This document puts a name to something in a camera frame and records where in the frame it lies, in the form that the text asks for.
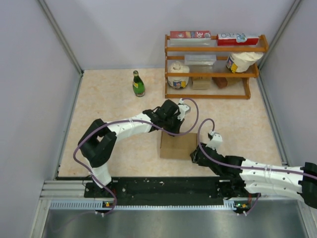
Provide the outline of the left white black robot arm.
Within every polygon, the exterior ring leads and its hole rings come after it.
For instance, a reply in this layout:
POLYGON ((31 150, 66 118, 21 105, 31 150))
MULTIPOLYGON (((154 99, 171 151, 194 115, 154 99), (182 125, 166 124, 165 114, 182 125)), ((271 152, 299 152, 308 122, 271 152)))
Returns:
POLYGON ((104 122, 102 119, 94 120, 79 140, 77 149, 89 163, 87 167, 96 183, 95 191, 103 197, 112 192, 107 163, 117 142, 161 128, 172 135, 177 135, 185 115, 190 110, 190 106, 182 100, 178 104, 166 100, 161 106, 144 110, 128 119, 113 122, 104 122))

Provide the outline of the brown cardboard box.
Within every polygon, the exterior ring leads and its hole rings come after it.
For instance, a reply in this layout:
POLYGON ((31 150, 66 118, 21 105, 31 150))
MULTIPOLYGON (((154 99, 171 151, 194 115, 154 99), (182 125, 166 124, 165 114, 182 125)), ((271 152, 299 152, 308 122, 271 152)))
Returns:
POLYGON ((159 156, 162 159, 190 160, 190 154, 198 146, 197 134, 188 133, 182 136, 171 136, 166 132, 161 133, 159 156))

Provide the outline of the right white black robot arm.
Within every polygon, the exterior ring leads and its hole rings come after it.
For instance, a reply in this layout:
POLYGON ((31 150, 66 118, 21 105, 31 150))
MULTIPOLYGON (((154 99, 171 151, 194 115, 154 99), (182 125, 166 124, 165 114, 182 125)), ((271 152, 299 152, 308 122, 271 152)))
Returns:
POLYGON ((237 196, 245 193, 279 195, 317 207, 317 165, 306 162, 302 167, 272 166, 240 156, 223 156, 200 143, 190 154, 192 163, 210 168, 216 175, 231 179, 237 196))

